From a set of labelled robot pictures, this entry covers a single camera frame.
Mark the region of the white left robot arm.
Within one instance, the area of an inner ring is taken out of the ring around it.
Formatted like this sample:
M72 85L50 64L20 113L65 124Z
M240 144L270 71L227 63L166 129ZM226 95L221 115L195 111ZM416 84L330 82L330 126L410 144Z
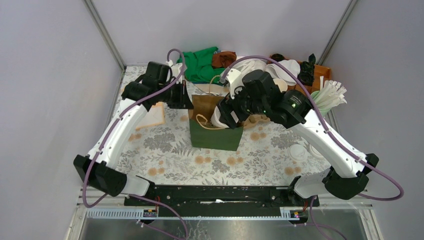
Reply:
M155 192L149 188L153 183L116 168L131 134L154 105L166 103L170 109L193 109L183 82L185 69L181 62L151 61L145 73L124 87L116 112L100 139L86 155L77 155L73 160L85 187L91 186L112 197L136 195L144 206L154 202Z

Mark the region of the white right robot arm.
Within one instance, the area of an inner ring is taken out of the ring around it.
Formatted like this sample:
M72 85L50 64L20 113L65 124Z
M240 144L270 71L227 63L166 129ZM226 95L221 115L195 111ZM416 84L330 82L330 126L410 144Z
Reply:
M272 76L260 69L246 75L231 69L223 78L229 93L214 112L219 124L233 129L251 115L265 115L300 135L330 163L323 172L296 177L291 182L286 193L291 205L299 206L307 198L325 193L349 200L365 190L368 174L379 158L346 142L327 125L309 97L295 89L281 90Z

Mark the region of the single white paper cup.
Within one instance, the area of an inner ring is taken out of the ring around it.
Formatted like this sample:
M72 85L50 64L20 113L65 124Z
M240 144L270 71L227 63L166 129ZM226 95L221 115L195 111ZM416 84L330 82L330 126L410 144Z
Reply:
M211 124L212 124L214 127L216 127L216 128L220 128L220 129L228 129L228 128L229 128L229 126L228 126L227 124L225 124L225 123L223 123L223 122L221 122L221 121L220 121L220 117L221 117L221 116L222 116L222 115L221 115L221 112L220 112L220 110L219 110L218 106L216 106L216 107L214 108L213 114L212 114L211 119L210 119Z

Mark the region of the green paper bag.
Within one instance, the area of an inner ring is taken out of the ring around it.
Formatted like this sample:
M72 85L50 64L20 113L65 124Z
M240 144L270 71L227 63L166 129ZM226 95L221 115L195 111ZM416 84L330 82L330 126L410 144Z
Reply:
M211 123L217 104L223 96L191 94L193 109L188 110L189 136L195 148L236 151L239 147L244 128L215 127Z

